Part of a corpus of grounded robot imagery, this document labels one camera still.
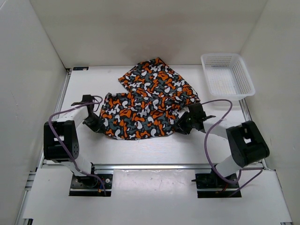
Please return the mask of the orange camouflage shorts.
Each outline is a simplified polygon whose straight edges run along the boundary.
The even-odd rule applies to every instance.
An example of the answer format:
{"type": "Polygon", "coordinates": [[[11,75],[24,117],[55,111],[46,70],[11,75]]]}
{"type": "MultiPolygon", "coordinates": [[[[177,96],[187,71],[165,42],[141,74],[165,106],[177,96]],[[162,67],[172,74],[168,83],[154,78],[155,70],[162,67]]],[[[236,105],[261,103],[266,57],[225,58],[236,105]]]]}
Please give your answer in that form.
{"type": "Polygon", "coordinates": [[[103,133],[117,140],[171,135],[179,112],[200,102],[197,92],[159,57],[136,64],[118,79],[125,93],[108,93],[100,110],[103,133]]]}

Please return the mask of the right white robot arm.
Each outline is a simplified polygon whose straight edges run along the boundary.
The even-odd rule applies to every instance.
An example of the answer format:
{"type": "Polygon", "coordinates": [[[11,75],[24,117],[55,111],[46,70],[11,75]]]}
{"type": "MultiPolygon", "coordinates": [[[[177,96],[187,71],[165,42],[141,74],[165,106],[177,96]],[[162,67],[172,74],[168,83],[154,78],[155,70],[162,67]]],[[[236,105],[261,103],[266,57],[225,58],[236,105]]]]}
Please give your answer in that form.
{"type": "Polygon", "coordinates": [[[175,131],[188,135],[192,129],[205,133],[204,152],[211,166],[210,181],[215,187],[222,187],[225,183],[234,184],[238,180],[230,180],[229,176],[241,172],[249,164],[267,158],[270,150],[260,133],[257,125],[248,120],[236,123],[225,119],[232,109],[230,108],[223,117],[207,115],[201,103],[188,106],[188,112],[183,113],[175,125],[175,131]],[[228,140],[231,154],[222,162],[214,165],[208,153],[208,137],[214,134],[228,140]]]}

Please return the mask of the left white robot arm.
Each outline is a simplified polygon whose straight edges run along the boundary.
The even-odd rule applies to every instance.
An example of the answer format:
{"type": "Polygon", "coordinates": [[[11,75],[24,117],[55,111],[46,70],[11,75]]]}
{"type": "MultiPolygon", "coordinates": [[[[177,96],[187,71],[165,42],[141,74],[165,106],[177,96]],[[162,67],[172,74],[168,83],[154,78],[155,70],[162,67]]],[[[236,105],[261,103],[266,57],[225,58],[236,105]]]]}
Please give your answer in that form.
{"type": "Polygon", "coordinates": [[[94,110],[102,102],[100,96],[83,95],[80,102],[51,115],[44,124],[44,158],[66,166],[89,188],[97,185],[99,177],[93,163],[80,154],[77,128],[84,124],[94,133],[104,133],[104,122],[94,110]]]}

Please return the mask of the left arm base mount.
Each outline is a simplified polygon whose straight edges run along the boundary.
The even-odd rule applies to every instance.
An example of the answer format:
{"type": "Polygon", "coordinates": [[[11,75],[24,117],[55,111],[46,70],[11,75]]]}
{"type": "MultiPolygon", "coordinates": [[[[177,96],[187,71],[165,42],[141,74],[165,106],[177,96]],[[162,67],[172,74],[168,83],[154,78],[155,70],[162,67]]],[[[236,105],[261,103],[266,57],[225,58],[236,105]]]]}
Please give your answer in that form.
{"type": "Polygon", "coordinates": [[[72,175],[70,182],[69,196],[88,197],[110,197],[113,186],[113,171],[95,171],[102,183],[90,176],[72,175]]]}

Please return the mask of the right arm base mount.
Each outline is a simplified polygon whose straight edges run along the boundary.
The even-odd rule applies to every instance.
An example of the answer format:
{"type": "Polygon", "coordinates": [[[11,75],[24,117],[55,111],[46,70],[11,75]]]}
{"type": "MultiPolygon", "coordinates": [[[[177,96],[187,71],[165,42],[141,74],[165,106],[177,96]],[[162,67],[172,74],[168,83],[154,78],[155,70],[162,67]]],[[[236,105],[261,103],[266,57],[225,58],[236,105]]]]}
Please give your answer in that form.
{"type": "Polygon", "coordinates": [[[197,198],[241,198],[237,178],[235,173],[229,175],[226,179],[233,183],[228,183],[211,171],[210,173],[196,173],[191,181],[196,184],[197,198]]]}

